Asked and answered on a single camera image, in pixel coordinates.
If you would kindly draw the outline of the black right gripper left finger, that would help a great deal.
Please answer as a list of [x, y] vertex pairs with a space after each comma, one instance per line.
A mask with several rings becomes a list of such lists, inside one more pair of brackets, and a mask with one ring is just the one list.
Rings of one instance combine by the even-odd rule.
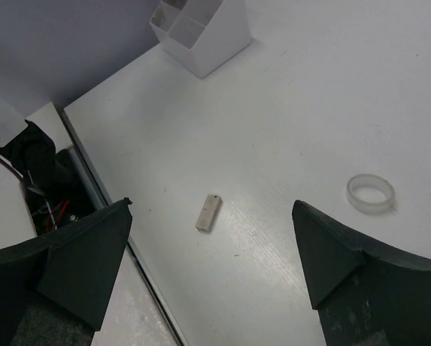
[[133, 217], [127, 198], [0, 249], [0, 345], [90, 345], [102, 328]]

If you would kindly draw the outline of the clear tape roll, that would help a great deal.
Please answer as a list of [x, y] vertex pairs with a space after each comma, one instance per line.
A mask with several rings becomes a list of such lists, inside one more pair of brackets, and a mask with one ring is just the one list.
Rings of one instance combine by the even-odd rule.
[[348, 203], [364, 214], [384, 214], [396, 203], [395, 189], [386, 179], [375, 174], [357, 174], [346, 185]]

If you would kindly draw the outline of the grey eraser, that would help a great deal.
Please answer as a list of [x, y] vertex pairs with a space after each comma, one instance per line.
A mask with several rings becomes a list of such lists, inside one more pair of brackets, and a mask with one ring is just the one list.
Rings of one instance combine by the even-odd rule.
[[198, 231], [211, 232], [222, 203], [220, 195], [207, 195], [195, 224]]

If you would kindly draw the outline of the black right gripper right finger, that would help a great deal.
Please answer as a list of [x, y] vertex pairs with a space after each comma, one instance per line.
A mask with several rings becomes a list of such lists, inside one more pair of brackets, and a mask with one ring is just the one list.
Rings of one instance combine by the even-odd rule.
[[351, 229], [301, 200], [292, 219], [327, 345], [431, 345], [431, 259]]

